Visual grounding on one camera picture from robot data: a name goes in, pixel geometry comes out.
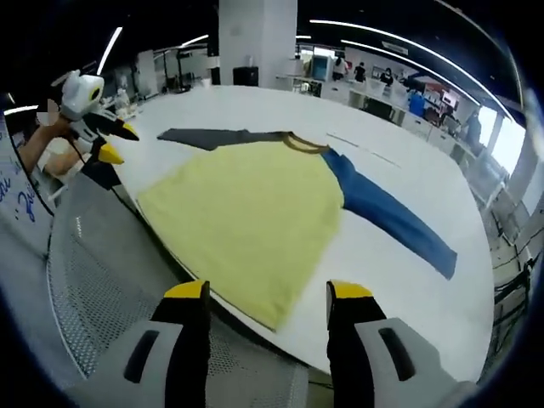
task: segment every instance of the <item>blue sleeve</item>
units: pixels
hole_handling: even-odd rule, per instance
[[[446,279],[455,272],[457,254],[418,216],[372,183],[346,156],[330,149],[323,158],[337,177],[344,208],[367,219],[433,265]]]

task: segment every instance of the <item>white table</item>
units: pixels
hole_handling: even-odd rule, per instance
[[[344,211],[340,232],[277,332],[219,296],[213,294],[214,298],[280,349],[330,372],[326,282],[360,283],[372,290],[388,317],[400,317],[438,349],[442,366],[454,378],[479,378],[492,327],[493,275],[482,220],[465,178],[449,157],[401,127],[365,112],[262,88],[198,88],[163,96],[143,105],[131,124],[139,134],[138,143],[119,138],[111,138],[111,143],[126,160],[116,170],[134,201],[140,191],[174,168],[194,155],[206,154],[156,140],[169,128],[291,130],[345,154],[359,172],[408,206],[458,253],[453,278],[447,281],[379,228]]]

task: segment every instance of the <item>person's arm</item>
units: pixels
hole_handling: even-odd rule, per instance
[[[60,117],[54,125],[40,126],[32,134],[30,140],[19,148],[20,160],[25,170],[31,173],[34,167],[36,167],[40,156],[46,147],[48,147],[49,142],[54,138],[68,135],[69,129],[70,125],[63,117]]]
[[[43,169],[54,177],[64,176],[81,160],[80,156],[81,152],[77,154],[72,146],[68,146],[61,155],[53,155]]]

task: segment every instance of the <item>mesh panel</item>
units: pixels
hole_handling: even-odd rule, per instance
[[[144,228],[115,198],[78,175],[55,214],[48,265],[54,312],[85,377],[111,342],[149,319],[179,283]],[[212,318],[209,408],[305,407],[307,369]]]
[[[208,408],[305,406],[306,368],[249,342],[216,318],[210,343]]]

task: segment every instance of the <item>white pillar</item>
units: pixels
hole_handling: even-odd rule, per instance
[[[138,70],[138,89],[143,96],[149,97],[159,93],[153,50],[139,53],[136,57],[136,69]]]
[[[298,0],[219,0],[221,84],[232,85],[232,70],[258,66],[259,86],[275,87],[275,76],[294,58]]]
[[[512,176],[507,183],[507,190],[513,199],[514,205],[517,205],[521,201],[535,174],[538,155],[536,154],[533,143],[532,135],[526,132],[524,144],[519,153],[518,164],[516,164],[516,168],[514,168]]]
[[[496,141],[499,139],[499,132],[501,131],[502,121],[504,120],[504,115],[501,112],[496,114],[495,123],[493,123],[493,129],[491,130],[490,142],[487,144],[487,150],[493,153],[495,149]]]

